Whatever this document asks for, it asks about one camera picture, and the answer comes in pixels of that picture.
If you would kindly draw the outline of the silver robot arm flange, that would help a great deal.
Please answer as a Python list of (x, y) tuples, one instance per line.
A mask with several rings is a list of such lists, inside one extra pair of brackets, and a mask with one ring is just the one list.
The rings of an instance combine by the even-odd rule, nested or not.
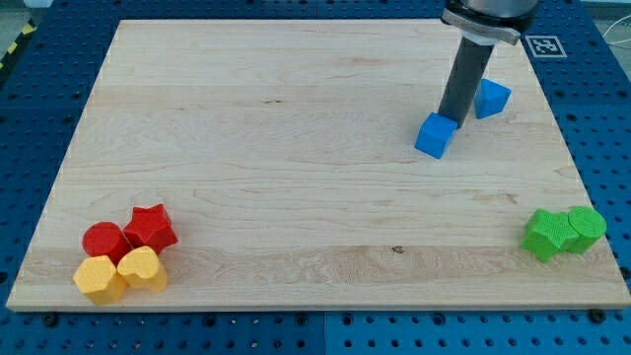
[(515, 45), (539, 5), (539, 0), (446, 0), (440, 20), (476, 44)]

